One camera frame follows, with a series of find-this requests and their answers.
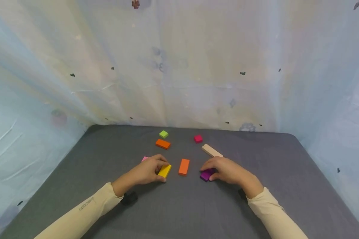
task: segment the beige sleeve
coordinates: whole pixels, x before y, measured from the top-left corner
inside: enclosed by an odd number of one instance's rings
[[[111,184],[107,183],[93,196],[53,222],[35,239],[80,239],[99,217],[114,208],[122,198],[117,197]]]
[[[262,193],[247,201],[252,211],[265,225],[272,239],[307,239],[307,236],[286,214],[266,187]]]

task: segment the green block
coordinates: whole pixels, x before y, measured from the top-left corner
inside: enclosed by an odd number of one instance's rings
[[[161,133],[160,133],[160,136],[162,138],[166,138],[168,135],[169,135],[169,133],[167,133],[165,130],[161,131]]]

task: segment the left hand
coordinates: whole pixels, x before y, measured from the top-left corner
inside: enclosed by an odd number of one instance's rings
[[[121,197],[136,184],[148,184],[156,181],[166,182],[164,177],[158,176],[156,173],[161,170],[162,166],[167,165],[169,165],[168,161],[161,154],[145,159],[139,165],[111,183],[114,194]]]
[[[168,161],[161,154],[154,155],[145,159],[139,165],[132,168],[127,172],[127,176],[134,180],[136,184],[148,184],[152,182],[166,182],[162,176],[157,173],[161,170],[162,166],[169,165]]]

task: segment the pink block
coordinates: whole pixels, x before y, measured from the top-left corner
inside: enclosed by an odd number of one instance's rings
[[[201,135],[194,136],[194,141],[196,143],[202,143],[202,136]]]

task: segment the hand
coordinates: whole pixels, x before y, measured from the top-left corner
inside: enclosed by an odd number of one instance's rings
[[[228,158],[214,157],[209,159],[204,163],[201,171],[211,168],[217,169],[218,172],[210,176],[210,181],[220,179],[228,184],[239,184],[242,181],[243,168]]]
[[[168,161],[161,154],[145,159],[126,174],[119,177],[112,184],[114,194],[118,197],[124,195],[136,184],[148,184],[154,181],[166,182],[164,177],[158,176],[162,166],[169,165]]]
[[[214,157],[207,160],[201,167],[201,171],[215,168],[217,173],[212,174],[209,180],[220,179],[228,184],[238,184],[249,199],[263,192],[263,186],[258,178],[228,158]]]
[[[161,154],[157,154],[145,159],[127,172],[127,174],[131,179],[136,181],[136,184],[148,184],[155,181],[164,183],[166,179],[162,176],[158,176],[157,173],[161,170],[162,166],[167,165],[169,165],[169,163],[166,158]]]

